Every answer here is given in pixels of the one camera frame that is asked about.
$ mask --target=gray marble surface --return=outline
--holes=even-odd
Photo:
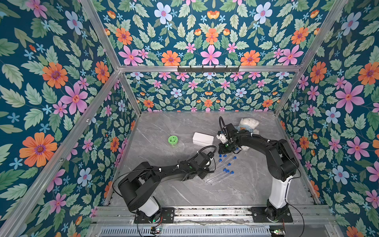
[[[166,166],[176,164],[178,159],[191,158],[202,148],[192,143],[194,132],[213,135],[213,144],[218,147],[220,141],[216,135],[219,131],[219,116],[223,117],[225,124],[232,123],[235,126],[241,118],[254,118],[260,122],[256,128],[260,135],[275,140],[284,138],[271,112],[143,113],[127,158],[123,167],[120,167],[120,174],[131,171],[144,161],[151,165]],[[175,148],[167,141],[171,135],[179,138]],[[271,192],[272,176],[268,172],[265,155],[248,149],[236,156],[237,160],[230,167],[235,174],[216,185],[206,183],[199,177],[185,182],[167,181],[161,183],[153,195],[163,206],[266,204]],[[291,204],[313,203],[300,179],[292,180],[288,201]],[[118,195],[112,195],[110,206],[125,206],[125,202]]]

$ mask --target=pink flower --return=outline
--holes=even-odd
[[[279,58],[280,56],[283,56],[284,49],[278,48],[277,51],[274,52],[274,58]]]
[[[307,170],[310,170],[312,168],[312,164],[309,161],[305,162],[305,166],[306,166]]]
[[[342,108],[345,104],[345,110],[348,113],[351,113],[353,110],[353,103],[355,105],[363,105],[365,101],[363,100],[362,97],[356,96],[360,94],[363,91],[363,85],[359,85],[354,87],[353,90],[351,90],[352,85],[350,82],[346,82],[344,90],[345,92],[342,91],[337,91],[335,93],[335,96],[339,99],[342,99],[337,102],[336,107],[337,108]]]
[[[226,88],[230,87],[229,84],[230,84],[230,82],[227,82],[227,81],[225,80],[224,82],[221,83],[221,88],[226,89]]]
[[[205,59],[203,59],[202,61],[202,64],[207,64],[209,63],[209,65],[212,65],[213,64],[218,64],[218,57],[220,57],[221,55],[221,52],[220,51],[217,51],[215,52],[215,47],[211,44],[208,46],[208,53],[206,51],[203,51],[200,53],[201,56],[203,56]]]
[[[301,89],[302,91],[305,89],[306,86],[309,85],[309,83],[307,82],[308,80],[308,76],[301,76],[301,79],[299,80],[299,89]]]
[[[76,149],[74,149],[74,148],[77,148],[78,145],[79,145],[79,142],[76,142],[76,144],[72,148],[70,154],[67,156],[66,160],[71,160],[71,154],[73,154],[73,155],[77,155],[78,154],[78,151]]]
[[[132,52],[130,52],[130,48],[126,45],[124,45],[124,51],[125,52],[119,52],[119,55],[124,59],[124,64],[129,65],[132,63],[133,66],[137,66],[137,63],[143,63],[143,60],[141,58],[138,58],[138,50],[133,49]]]
[[[249,78],[253,79],[253,81],[257,78],[257,77],[261,77],[261,72],[249,72],[250,75],[248,76]]]
[[[159,78],[163,77],[163,80],[167,80],[167,78],[171,78],[170,72],[160,72],[158,75]]]
[[[64,199],[66,198],[66,194],[63,194],[61,196],[60,193],[58,193],[55,197],[56,200],[51,200],[49,202],[51,209],[50,209],[50,214],[56,211],[56,213],[60,213],[61,207],[66,206],[66,201]]]
[[[299,51],[299,45],[296,45],[295,47],[292,48],[292,51],[290,51],[289,49],[285,49],[284,50],[284,57],[281,57],[278,62],[283,63],[283,65],[288,65],[289,63],[291,63],[292,65],[295,65],[298,60],[296,59],[297,57],[300,57],[301,55],[303,55],[303,51]]]
[[[370,175],[369,180],[371,182],[376,182],[379,179],[379,162],[375,161],[374,162],[374,167],[367,166],[366,170],[370,172],[372,175]]]
[[[366,195],[368,196],[366,201],[371,202],[373,208],[377,209],[379,205],[379,197],[377,196],[376,190],[373,190],[372,194],[370,191],[366,191]]]
[[[161,81],[155,80],[154,87],[157,87],[159,89],[159,88],[161,88],[161,86],[162,86]]]
[[[373,104],[375,109],[373,109],[373,113],[378,113],[379,112],[379,103],[374,103]]]
[[[196,2],[196,0],[186,0],[186,4],[189,6],[191,4],[191,2]]]
[[[54,114],[59,114],[59,117],[63,117],[64,113],[68,113],[67,110],[65,110],[67,108],[67,105],[63,105],[62,101],[58,101],[58,105],[53,104],[53,107],[55,108]]]
[[[88,139],[88,140],[85,140],[84,141],[84,146],[82,147],[82,149],[85,149],[86,150],[86,153],[88,152],[88,150],[92,150],[92,145],[93,145],[94,143],[93,142],[91,142],[91,139]]]
[[[188,88],[191,88],[191,89],[197,88],[197,84],[198,83],[196,83],[195,80],[192,80],[192,82],[188,83]]]
[[[237,49],[237,46],[235,43],[229,44],[228,47],[226,48],[226,50],[229,50],[229,53],[235,52],[236,49]]]
[[[41,4],[40,0],[29,0],[26,3],[26,6],[33,10],[36,17],[42,16],[47,19],[47,16],[44,13],[44,11],[47,11],[47,8]]]
[[[257,81],[257,86],[258,86],[258,88],[265,86],[265,84],[266,84],[266,83],[265,83],[264,80]]]
[[[320,92],[317,91],[318,89],[318,86],[310,86],[310,90],[307,92],[307,94],[309,95],[308,99],[309,100],[313,100],[315,101],[316,100],[316,96],[318,96],[320,94]]]
[[[330,150],[333,150],[337,153],[338,152],[338,149],[341,149],[342,146],[339,145],[340,143],[340,140],[335,140],[334,138],[332,138],[332,141],[329,141],[328,144],[330,145]]]
[[[187,75],[186,72],[175,72],[175,74],[178,75],[178,76],[176,77],[177,80],[185,81],[186,78],[189,78],[189,77],[190,77],[189,75]]]
[[[243,74],[245,74],[245,72],[233,72],[230,78],[234,78],[234,81],[237,81],[238,79],[242,79]]]
[[[112,108],[109,107],[109,105],[107,107],[105,107],[105,114],[109,117],[111,114],[112,114]]]
[[[195,44],[188,43],[188,46],[186,46],[186,49],[187,49],[187,53],[188,52],[193,53],[193,51],[196,50]]]
[[[46,191],[47,191],[48,193],[50,193],[51,190],[53,190],[53,188],[54,188],[54,183],[55,183],[56,185],[62,185],[62,179],[59,178],[59,177],[62,176],[62,175],[64,174],[65,171],[66,171],[65,169],[61,169],[61,170],[58,171],[58,173],[55,175],[55,178],[51,181],[51,183],[49,184],[49,186],[48,186],[47,189],[46,189]]]
[[[313,116],[313,114],[315,113],[315,107],[310,105],[308,108],[307,108],[308,112],[307,114],[309,114],[310,116]]]
[[[87,86],[89,86],[89,84],[88,84],[88,82],[87,82],[87,78],[82,78],[82,77],[80,77],[80,81],[78,81],[78,84],[80,85],[80,88],[81,89],[85,89],[85,90],[87,90]]]
[[[298,147],[298,145],[296,144],[295,141],[292,143],[292,146],[293,146],[293,149],[295,150],[296,155],[298,156],[299,160],[301,160],[302,159],[301,154],[300,154],[301,147],[300,146]]]
[[[337,82],[336,83],[334,83],[334,85],[335,86],[337,86],[337,90],[338,89],[343,89],[344,88],[344,84],[346,84],[346,80],[345,80],[345,77],[341,77],[341,78],[339,78],[339,77],[337,77]]]
[[[79,112],[83,113],[87,108],[87,103],[84,99],[87,98],[88,93],[85,91],[80,92],[80,85],[78,83],[74,84],[74,90],[69,86],[65,86],[64,89],[69,96],[62,96],[61,101],[66,105],[71,104],[69,108],[70,114],[73,115],[77,107]]]
[[[368,154],[368,152],[364,150],[364,149],[366,149],[368,147],[368,142],[362,142],[360,144],[359,137],[355,137],[354,138],[354,143],[352,141],[347,141],[346,143],[348,144],[349,147],[352,147],[352,148],[348,149],[348,153],[349,154],[355,153],[354,157],[357,160],[360,160],[360,155],[362,155],[364,157],[369,157],[370,156]]]
[[[149,52],[145,52],[145,49],[139,49],[138,50],[138,56],[142,56],[142,59],[149,58],[148,56]]]

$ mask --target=light blue flower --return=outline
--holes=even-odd
[[[85,76],[87,74],[86,71],[84,71],[84,68],[82,68],[82,70],[80,71],[80,73],[81,73],[82,76]]]
[[[14,162],[10,163],[9,166],[14,166],[13,169],[17,170],[19,166],[22,166],[22,159],[18,159],[17,157],[14,158]]]
[[[168,30],[172,29],[172,23],[167,22],[166,25],[165,25],[165,27],[166,27]]]
[[[50,107],[49,105],[46,105],[46,107],[42,108],[43,111],[46,111],[46,114],[48,115],[49,113],[51,113],[51,109],[52,107]]]
[[[46,133],[46,131],[49,131],[50,128],[49,128],[49,124],[41,124],[41,129],[39,130],[40,132],[44,131],[44,133]]]
[[[69,224],[68,224],[68,222],[67,223],[64,223],[63,224],[63,228],[61,229],[61,231],[63,231],[63,232],[66,232],[66,230],[69,228]]]
[[[203,21],[203,23],[206,22],[207,21],[207,16],[201,16],[200,20]]]
[[[122,20],[122,19],[123,19],[123,15],[120,15],[120,13],[117,13],[117,18],[118,18],[119,20]]]
[[[10,116],[10,115],[7,116],[7,118],[12,120],[11,123],[14,123],[14,121],[19,122],[20,121],[20,120],[18,120],[19,117],[20,117],[20,115],[16,116],[16,114],[14,112],[12,113],[12,116]]]
[[[104,17],[104,20],[106,20],[107,22],[109,22],[111,19],[109,19],[109,16],[108,15],[103,15]]]
[[[28,57],[29,60],[31,60],[32,58],[36,58],[36,57],[33,56],[33,54],[34,54],[33,52],[30,52],[30,53],[29,53],[29,51],[25,49],[25,53],[26,53],[26,54],[24,54],[24,56],[25,56],[25,57]]]
[[[172,15],[173,18],[178,16],[178,12],[175,10],[173,10],[170,14]]]
[[[223,15],[223,16],[220,16],[220,19],[218,19],[218,21],[221,21],[221,23],[223,23],[223,22],[224,22],[224,20],[225,20],[225,15]]]

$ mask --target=black cable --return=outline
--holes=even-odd
[[[125,174],[120,175],[120,176],[117,177],[117,178],[113,181],[113,183],[112,183],[112,189],[113,189],[113,191],[114,191],[117,195],[119,195],[120,197],[122,197],[122,195],[119,194],[119,193],[115,190],[115,188],[114,188],[114,184],[116,183],[116,181],[117,181],[121,176],[124,176],[124,175],[130,174],[130,173],[132,173],[132,172],[142,171],[142,170],[153,170],[153,169],[132,170],[132,171],[129,171],[129,172],[125,173]]]

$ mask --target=aluminum frame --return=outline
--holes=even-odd
[[[332,9],[329,11],[323,24],[321,25],[320,31],[316,35],[315,40],[312,42],[303,60],[301,61],[300,71],[296,73],[296,75],[292,78],[292,81],[288,85],[286,91],[283,93],[283,96],[275,109],[276,115],[279,115],[285,103],[287,103],[287,101],[289,100],[293,90],[295,89],[301,77],[304,75],[308,65],[312,62],[312,59],[314,58],[317,50],[320,48],[321,44],[325,40],[326,35],[329,33],[330,29],[332,28],[333,24],[337,20],[342,9],[348,3],[348,1],[349,0],[335,0]]]
[[[17,234],[21,225],[33,211],[40,197],[45,193],[47,186],[54,179],[64,160],[75,146],[75,143],[78,141],[85,128],[88,126],[88,121],[92,119],[97,109],[104,102],[104,99],[116,83],[118,77],[119,72],[113,72],[108,81],[100,89],[99,93],[92,100],[86,111],[81,115],[78,122],[71,129],[71,132],[69,132],[62,144],[58,147],[53,157],[45,165],[31,187],[24,194],[24,198],[20,201],[15,210],[10,214],[3,226],[0,228],[0,237],[14,237]]]

